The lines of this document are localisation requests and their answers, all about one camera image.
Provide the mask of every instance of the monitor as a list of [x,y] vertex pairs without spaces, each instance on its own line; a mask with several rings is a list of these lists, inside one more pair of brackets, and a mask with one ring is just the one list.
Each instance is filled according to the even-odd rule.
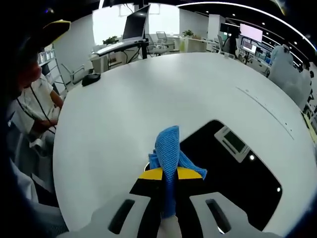
[[222,23],[220,25],[220,32],[239,33],[239,31],[240,31],[239,26],[228,25],[225,23]]
[[250,42],[247,42],[246,40],[243,42],[242,48],[253,54],[255,54],[257,51],[257,47],[255,45],[252,45]]
[[242,36],[246,36],[258,42],[262,42],[263,31],[245,24],[240,24],[240,31]]
[[122,36],[123,41],[143,39],[149,9],[150,5],[145,6],[127,17]]

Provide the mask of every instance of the desk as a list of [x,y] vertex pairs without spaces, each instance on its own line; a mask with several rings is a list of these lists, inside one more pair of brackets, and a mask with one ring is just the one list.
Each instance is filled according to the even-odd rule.
[[167,39],[174,41],[174,50],[173,51],[179,51],[180,37],[179,36],[168,36]]
[[[283,112],[294,139],[236,87]],[[56,195],[68,228],[82,228],[96,209],[131,189],[160,131],[179,125],[183,140],[212,119],[237,133],[282,184],[280,203],[264,231],[286,235],[316,190],[310,134],[299,108],[279,87],[240,62],[213,53],[140,60],[68,93],[53,151]]]
[[206,52],[207,43],[206,40],[198,40],[188,37],[180,38],[180,52],[190,53],[190,52]]
[[263,60],[253,57],[250,62],[247,62],[247,66],[253,68],[255,71],[263,74],[265,77],[268,75],[271,66]]

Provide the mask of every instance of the table surface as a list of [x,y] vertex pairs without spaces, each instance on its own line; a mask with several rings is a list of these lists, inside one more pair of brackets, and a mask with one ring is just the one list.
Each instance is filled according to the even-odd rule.
[[[237,87],[280,112],[292,136]],[[316,190],[309,132],[299,108],[275,84],[214,53],[140,60],[68,93],[53,151],[55,189],[68,228],[82,228],[96,209],[131,189],[160,131],[179,125],[183,140],[212,119],[231,128],[282,184],[280,203],[264,230],[288,233]]]

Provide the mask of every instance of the pink screen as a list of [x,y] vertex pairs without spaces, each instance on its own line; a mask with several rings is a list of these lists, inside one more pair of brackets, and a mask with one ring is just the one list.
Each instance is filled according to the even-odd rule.
[[247,26],[245,24],[240,24],[240,31],[242,36],[251,38],[252,40],[262,42],[263,31],[254,28],[252,26]]

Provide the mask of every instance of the blue cloth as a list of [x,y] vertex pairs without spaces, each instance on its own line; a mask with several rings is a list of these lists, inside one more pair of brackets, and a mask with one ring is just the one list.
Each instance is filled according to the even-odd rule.
[[157,136],[155,150],[149,154],[150,169],[162,167],[166,179],[163,218],[175,215],[174,178],[177,166],[191,169],[205,179],[207,170],[195,166],[187,156],[180,151],[179,127],[172,126]]

